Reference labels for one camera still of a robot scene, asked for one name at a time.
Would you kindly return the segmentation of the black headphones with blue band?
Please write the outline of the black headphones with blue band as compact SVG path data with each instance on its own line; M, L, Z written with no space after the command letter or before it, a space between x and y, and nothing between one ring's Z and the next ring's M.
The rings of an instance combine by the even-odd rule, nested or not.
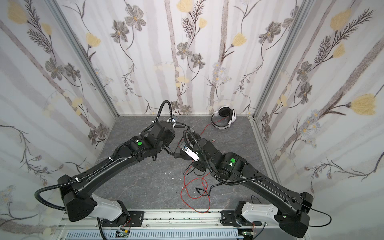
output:
M184 151L184 145L186 145L187 148L190 150L193 149L194 141L193 141L192 135L187 134L187 142L184 143L184 145L182 144L183 142L184 142L184 137L182 137L177 144L177 147L174 151L174 158L183 159L185 161L193 161L194 159Z

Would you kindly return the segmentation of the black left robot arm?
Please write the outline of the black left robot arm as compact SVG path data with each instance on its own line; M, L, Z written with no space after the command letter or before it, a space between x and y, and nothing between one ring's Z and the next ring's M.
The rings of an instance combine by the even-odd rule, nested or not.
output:
M120 144L105 160L73 177L63 175L53 186L35 192L41 204L65 211L71 222L84 218L98 218L111 226L122 226L130 219L130 213L122 201L110 201L94 192L114 176L141 161L152 158L170 145L175 137L178 118L170 114L167 121L160 115L139 135Z

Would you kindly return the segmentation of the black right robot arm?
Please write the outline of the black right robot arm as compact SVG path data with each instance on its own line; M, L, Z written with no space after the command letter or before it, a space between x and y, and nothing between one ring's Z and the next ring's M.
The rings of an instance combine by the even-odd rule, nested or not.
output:
M278 211L272 217L287 234L303 238L312 227L309 213L314 197L308 192L298 193L287 189L262 174L240 155L228 152L222 154L206 139L198 139L189 130L183 132L186 145L197 154L199 162L211 176L222 185L244 186L269 203Z

